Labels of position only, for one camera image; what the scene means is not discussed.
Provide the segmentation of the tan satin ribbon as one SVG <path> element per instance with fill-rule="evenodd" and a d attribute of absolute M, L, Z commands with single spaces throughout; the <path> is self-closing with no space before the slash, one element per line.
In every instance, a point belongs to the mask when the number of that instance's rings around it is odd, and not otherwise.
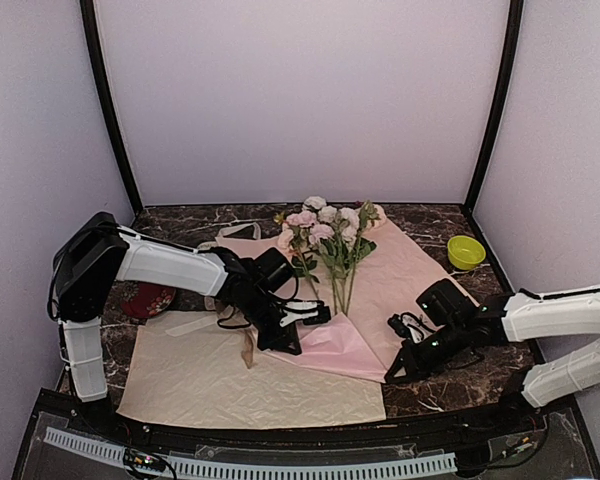
<path fill-rule="evenodd" d="M 217 302 L 215 304 L 215 312 L 217 315 L 216 324 L 219 328 L 236 331 L 241 335 L 241 358 L 245 367 L 248 370 L 252 369 L 255 366 L 255 337 L 252 331 L 252 323 L 235 306 Z"/>

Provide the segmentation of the cream printed ribbon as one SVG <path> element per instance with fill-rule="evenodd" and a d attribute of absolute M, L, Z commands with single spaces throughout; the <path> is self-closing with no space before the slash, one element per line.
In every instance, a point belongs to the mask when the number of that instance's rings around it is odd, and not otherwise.
<path fill-rule="evenodd" d="M 245 229 L 252 230 L 248 239 L 261 239 L 261 227 L 257 222 L 247 222 L 235 226 L 223 227 L 218 231 L 216 238 L 235 238 L 239 232 Z M 180 337 L 207 327 L 220 327 L 223 321 L 231 320 L 237 312 L 234 307 L 226 307 L 219 300 L 209 296 L 204 297 L 204 305 L 206 309 L 205 313 L 196 312 L 196 318 L 176 327 L 166 329 L 165 333 L 170 337 Z"/>

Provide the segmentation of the pink wrapping paper sheet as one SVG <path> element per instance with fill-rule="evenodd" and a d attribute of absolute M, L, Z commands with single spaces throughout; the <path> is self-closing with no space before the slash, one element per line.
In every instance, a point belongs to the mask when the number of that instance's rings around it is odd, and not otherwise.
<path fill-rule="evenodd" d="M 423 317 L 416 299 L 451 276 L 391 221 L 365 235 L 376 249 L 358 265 L 347 314 L 326 324 L 298 326 L 302 353 L 267 350 L 270 358 L 296 367 L 382 383 L 401 339 L 388 326 L 394 314 Z"/>

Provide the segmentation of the pink fake flower bunch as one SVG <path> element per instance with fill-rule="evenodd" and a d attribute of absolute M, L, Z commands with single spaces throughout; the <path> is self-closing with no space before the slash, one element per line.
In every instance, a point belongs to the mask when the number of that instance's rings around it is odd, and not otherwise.
<path fill-rule="evenodd" d="M 319 220 L 318 211 L 313 207 L 305 207 L 296 213 L 281 213 L 276 219 L 281 227 L 278 249 L 290 258 L 296 275 L 306 281 L 315 299 L 319 300 L 317 285 L 320 280 L 313 271 L 318 264 L 321 242 L 333 237 L 333 228 Z"/>

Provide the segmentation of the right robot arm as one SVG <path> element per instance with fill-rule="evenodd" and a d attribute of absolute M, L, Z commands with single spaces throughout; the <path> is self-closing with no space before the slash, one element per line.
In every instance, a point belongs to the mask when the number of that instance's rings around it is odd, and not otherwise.
<path fill-rule="evenodd" d="M 389 319 L 402 344 L 385 373 L 388 384 L 423 380 L 467 348 L 597 335 L 596 341 L 568 355 L 512 375 L 490 413 L 491 426 L 501 434 L 514 432 L 530 410 L 600 384 L 600 284 L 553 293 L 521 289 L 477 305 L 443 279 L 421 293 L 416 303 L 435 327 L 416 342 L 404 315 Z"/>

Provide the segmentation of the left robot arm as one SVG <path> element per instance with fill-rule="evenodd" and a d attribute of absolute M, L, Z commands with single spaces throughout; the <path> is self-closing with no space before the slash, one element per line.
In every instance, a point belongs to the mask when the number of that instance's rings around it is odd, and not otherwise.
<path fill-rule="evenodd" d="M 81 417 L 100 436 L 121 427 L 120 412 L 104 400 L 108 385 L 100 333 L 110 292 L 118 284 L 211 297 L 236 308 L 256 329 L 260 350 L 302 352 L 297 329 L 276 294 L 295 274 L 274 248 L 256 258 L 221 246 L 199 250 L 138 233 L 99 212 L 55 254 L 52 269 L 47 314 L 60 325 L 73 393 L 85 403 Z"/>

